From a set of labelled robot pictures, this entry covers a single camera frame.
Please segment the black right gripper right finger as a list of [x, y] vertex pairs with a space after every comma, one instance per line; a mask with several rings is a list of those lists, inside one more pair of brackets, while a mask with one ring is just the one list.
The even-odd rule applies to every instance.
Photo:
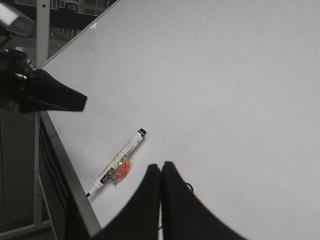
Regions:
[[170, 161], [161, 171], [161, 211], [165, 240], [244, 239], [201, 203]]

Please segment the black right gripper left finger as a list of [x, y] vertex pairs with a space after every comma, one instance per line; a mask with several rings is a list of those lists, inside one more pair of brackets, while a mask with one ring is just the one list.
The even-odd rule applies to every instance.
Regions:
[[161, 171], [150, 164], [137, 190], [115, 218], [93, 240], [157, 240]]

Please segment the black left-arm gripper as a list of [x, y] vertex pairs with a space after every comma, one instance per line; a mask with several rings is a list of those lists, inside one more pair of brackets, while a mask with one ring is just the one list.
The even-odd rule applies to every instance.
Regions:
[[21, 113], [82, 112], [87, 96], [62, 84], [42, 69], [28, 64], [28, 54], [15, 49], [0, 53], [0, 107]]

